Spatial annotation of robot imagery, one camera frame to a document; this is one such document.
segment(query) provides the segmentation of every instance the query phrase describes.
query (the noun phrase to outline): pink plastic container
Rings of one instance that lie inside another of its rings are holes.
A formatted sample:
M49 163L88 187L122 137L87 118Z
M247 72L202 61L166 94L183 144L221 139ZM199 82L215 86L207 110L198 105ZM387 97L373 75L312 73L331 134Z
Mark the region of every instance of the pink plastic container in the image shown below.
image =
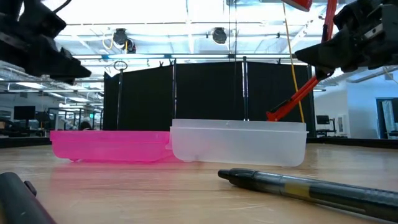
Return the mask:
M154 162L174 156L168 131L51 131L54 154L77 161Z

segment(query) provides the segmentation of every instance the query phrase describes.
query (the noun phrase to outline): black handle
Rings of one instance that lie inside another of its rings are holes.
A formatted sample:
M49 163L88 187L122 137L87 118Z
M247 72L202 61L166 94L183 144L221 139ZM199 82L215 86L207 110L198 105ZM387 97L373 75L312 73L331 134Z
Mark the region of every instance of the black handle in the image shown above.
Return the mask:
M40 202L30 182L17 174L0 174L0 204L7 224L56 224Z

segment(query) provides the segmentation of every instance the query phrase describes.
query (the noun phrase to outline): computer monitor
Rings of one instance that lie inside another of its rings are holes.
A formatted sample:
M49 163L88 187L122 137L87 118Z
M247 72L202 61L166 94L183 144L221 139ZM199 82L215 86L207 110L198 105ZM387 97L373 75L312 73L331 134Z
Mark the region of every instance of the computer monitor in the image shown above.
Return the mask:
M14 120L30 120L35 119L35 106L15 106Z
M328 115L317 115L317 123L318 124L330 124Z

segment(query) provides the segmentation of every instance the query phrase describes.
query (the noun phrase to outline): black cylinder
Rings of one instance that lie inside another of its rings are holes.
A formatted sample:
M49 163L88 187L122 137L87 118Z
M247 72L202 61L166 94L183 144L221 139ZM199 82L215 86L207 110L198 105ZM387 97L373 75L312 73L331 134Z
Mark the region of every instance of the black cylinder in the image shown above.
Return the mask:
M7 224L55 223L32 191L34 190L30 190L17 174L0 174L0 207Z
M0 12L17 20L24 0L0 0Z

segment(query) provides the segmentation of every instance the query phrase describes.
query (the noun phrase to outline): desk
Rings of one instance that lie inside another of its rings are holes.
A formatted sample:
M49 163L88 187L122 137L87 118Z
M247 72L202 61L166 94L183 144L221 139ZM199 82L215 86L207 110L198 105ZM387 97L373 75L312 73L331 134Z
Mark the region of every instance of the desk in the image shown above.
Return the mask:
M373 218L233 187L218 169L247 167L398 191L398 151L309 144L299 167L216 163L96 164L57 159L51 146L0 150L0 171L29 180L59 224L377 223Z

